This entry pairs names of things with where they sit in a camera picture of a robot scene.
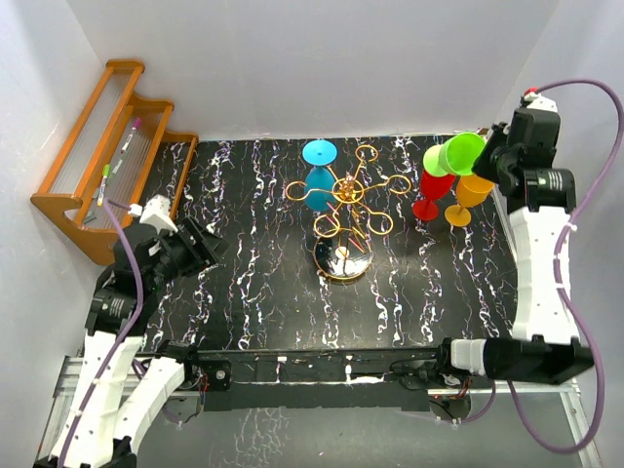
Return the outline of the yellow wine glass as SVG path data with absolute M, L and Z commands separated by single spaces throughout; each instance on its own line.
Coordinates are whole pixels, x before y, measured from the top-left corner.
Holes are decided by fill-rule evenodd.
M 445 210 L 445 218 L 451 226 L 467 226 L 472 219 L 471 208 L 483 203 L 494 183 L 478 175 L 463 175 L 456 186 L 455 205 Z

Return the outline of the green wine glass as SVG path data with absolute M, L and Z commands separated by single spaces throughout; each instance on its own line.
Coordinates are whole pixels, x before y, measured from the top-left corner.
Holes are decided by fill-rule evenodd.
M 482 136 L 474 133 L 458 134 L 425 151 L 424 170 L 433 177 L 469 176 L 485 146 L 486 140 Z

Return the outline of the red wine glass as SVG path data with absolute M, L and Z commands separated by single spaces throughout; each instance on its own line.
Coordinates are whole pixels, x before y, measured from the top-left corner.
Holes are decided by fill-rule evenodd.
M 433 176 L 424 170 L 420 181 L 420 192 L 423 198 L 412 204 L 413 215 L 422 221 L 435 219 L 439 214 L 436 201 L 450 191 L 454 181 L 454 175 Z

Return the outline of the blue wine glass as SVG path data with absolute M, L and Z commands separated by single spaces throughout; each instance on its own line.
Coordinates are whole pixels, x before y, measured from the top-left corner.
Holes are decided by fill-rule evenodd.
M 324 212 L 334 199 L 332 188 L 335 178 L 328 169 L 337 156 L 337 148 L 325 139 L 312 140 L 302 150 L 304 161 L 312 166 L 304 180 L 304 203 L 314 212 Z

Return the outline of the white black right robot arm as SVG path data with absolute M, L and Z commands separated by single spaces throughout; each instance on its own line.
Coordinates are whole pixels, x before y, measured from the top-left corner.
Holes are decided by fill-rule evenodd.
M 434 365 L 448 387 L 468 375 L 557 385 L 594 364 L 571 308 L 565 229 L 576 207 L 571 171 L 553 161 L 561 118 L 553 107 L 520 106 L 491 128 L 474 175 L 496 184 L 507 202 L 517 265 L 517 309 L 509 338 L 446 338 Z

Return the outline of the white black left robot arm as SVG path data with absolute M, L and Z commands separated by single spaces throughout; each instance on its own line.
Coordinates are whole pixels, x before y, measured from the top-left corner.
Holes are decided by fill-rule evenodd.
M 97 279 L 85 325 L 84 356 L 69 413 L 37 467 L 135 467 L 157 414 L 179 387 L 201 377 L 193 345 L 164 343 L 128 399 L 122 397 L 147 325 L 165 286 L 224 257 L 227 242 L 188 216 L 157 228 L 118 230 L 113 262 Z

